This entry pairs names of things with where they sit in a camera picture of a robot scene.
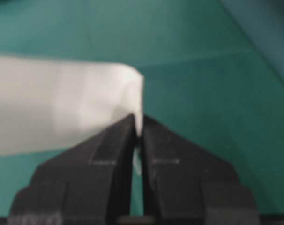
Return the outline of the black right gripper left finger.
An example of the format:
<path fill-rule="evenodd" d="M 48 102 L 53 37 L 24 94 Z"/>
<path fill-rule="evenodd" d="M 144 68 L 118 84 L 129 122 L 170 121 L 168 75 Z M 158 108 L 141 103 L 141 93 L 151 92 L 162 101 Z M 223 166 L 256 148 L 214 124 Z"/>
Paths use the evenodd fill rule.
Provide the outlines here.
<path fill-rule="evenodd" d="M 13 200 L 10 225 L 110 225 L 130 212 L 135 119 L 128 115 L 40 164 Z"/>

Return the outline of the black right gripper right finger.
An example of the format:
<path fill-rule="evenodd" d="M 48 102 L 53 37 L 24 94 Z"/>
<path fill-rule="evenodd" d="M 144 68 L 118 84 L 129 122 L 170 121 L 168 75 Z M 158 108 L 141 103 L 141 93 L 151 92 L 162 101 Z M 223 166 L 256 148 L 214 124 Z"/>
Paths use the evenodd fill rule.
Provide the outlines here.
<path fill-rule="evenodd" d="M 257 225 L 251 191 L 225 160 L 150 117 L 142 131 L 144 211 L 162 225 Z"/>

